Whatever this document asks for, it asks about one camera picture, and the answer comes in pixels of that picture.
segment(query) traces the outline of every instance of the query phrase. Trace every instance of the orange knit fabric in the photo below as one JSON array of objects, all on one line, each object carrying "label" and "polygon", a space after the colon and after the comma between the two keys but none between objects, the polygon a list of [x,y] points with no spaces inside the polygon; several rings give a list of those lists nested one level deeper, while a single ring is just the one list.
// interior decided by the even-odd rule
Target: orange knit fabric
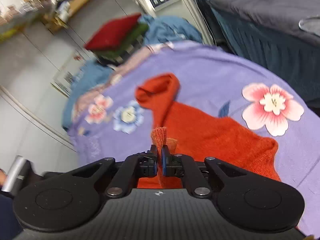
[{"label": "orange knit fabric", "polygon": [[151,132],[152,143],[157,146],[158,151],[158,173],[154,178],[141,178],[138,188],[182,188],[181,180],[175,177],[164,177],[161,164],[161,150],[167,145],[171,154],[175,153],[177,140],[168,138],[165,127],[158,127]]},{"label": "orange knit fabric", "polygon": [[[165,130],[156,131],[163,133],[153,138],[157,146],[165,144],[166,137],[173,138],[177,140],[175,152],[190,155],[195,161],[203,162],[205,157],[213,156],[280,181],[274,169],[278,149],[275,140],[258,136],[229,117],[215,118],[174,101],[179,87],[177,77],[166,73],[147,80],[136,89],[138,103],[153,111],[154,128],[166,127],[166,136]],[[162,188],[164,185],[167,183],[161,176],[139,182],[139,187],[144,188]]]}]

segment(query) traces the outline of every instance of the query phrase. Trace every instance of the blue flower print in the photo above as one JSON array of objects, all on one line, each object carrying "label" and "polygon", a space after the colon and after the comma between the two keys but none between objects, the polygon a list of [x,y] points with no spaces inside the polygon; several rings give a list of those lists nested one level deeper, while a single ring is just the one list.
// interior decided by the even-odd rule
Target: blue flower print
[{"label": "blue flower print", "polygon": [[113,114],[113,129],[125,133],[132,133],[143,123],[143,109],[137,101],[132,100],[126,107],[119,107]]}]

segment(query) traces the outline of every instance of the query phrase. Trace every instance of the pink flower print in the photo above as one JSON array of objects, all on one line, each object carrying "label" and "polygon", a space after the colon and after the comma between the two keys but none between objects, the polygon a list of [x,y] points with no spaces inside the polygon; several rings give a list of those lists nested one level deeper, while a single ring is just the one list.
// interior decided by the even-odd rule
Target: pink flower print
[{"label": "pink flower print", "polygon": [[111,97],[104,97],[99,94],[94,98],[95,104],[89,105],[89,114],[85,117],[88,123],[101,123],[101,121],[107,116],[107,111],[109,107],[112,106],[113,100]]},{"label": "pink flower print", "polygon": [[289,128],[287,119],[299,121],[304,113],[293,95],[275,84],[269,88],[263,83],[252,83],[242,89],[242,95],[253,102],[242,112],[242,118],[251,130],[265,125],[272,136],[281,136]]}]

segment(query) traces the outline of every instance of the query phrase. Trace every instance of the floor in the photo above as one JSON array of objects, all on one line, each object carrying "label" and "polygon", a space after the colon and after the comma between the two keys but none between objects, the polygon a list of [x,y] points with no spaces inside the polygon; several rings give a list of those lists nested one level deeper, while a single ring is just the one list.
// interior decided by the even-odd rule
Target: floor
[{"label": "floor", "polygon": [[[0,10],[21,0],[0,0]],[[67,98],[50,82],[77,49],[85,59],[93,55],[83,44],[106,21],[140,11],[132,0],[91,0],[70,21],[67,30],[52,35],[36,23],[0,43],[0,85],[38,118],[62,135],[61,115]],[[77,153],[68,142],[35,125],[11,102],[0,97],[0,168],[8,171],[16,154],[34,163],[37,173],[68,171],[77,167]]]}]

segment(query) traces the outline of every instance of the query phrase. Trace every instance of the stack of cushions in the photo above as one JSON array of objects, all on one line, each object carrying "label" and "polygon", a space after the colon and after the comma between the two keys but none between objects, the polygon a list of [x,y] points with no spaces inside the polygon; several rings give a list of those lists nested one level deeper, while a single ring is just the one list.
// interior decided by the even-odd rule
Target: stack of cushions
[{"label": "stack of cushions", "polygon": [[84,48],[91,50],[102,62],[119,65],[141,48],[148,24],[139,23],[140,13],[113,19],[103,25]]}]

